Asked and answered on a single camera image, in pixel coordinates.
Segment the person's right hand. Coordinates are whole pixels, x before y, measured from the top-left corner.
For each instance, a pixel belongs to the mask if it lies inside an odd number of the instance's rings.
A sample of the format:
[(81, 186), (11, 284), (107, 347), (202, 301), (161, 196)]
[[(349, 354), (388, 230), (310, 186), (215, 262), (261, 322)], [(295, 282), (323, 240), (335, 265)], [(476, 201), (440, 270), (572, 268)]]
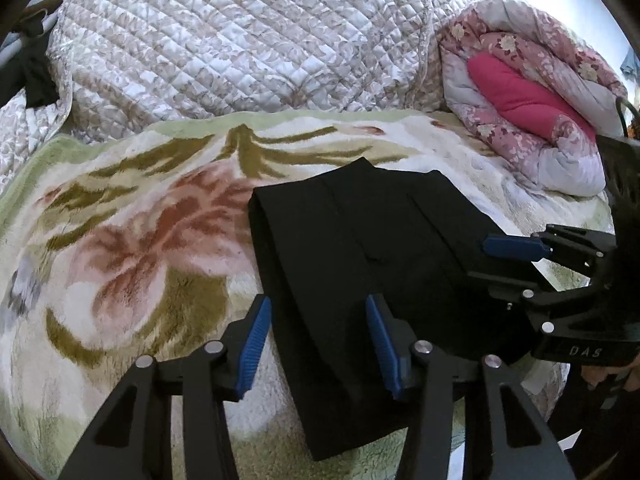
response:
[(624, 382), (624, 389), (626, 391), (634, 391), (639, 389), (639, 363), (640, 356), (636, 358), (628, 365), (621, 367), (598, 367), (598, 366), (583, 366), (582, 378), (585, 379), (590, 387), (595, 387), (604, 382), (608, 376), (617, 376), (620, 373), (628, 373), (626, 376), (626, 382)]

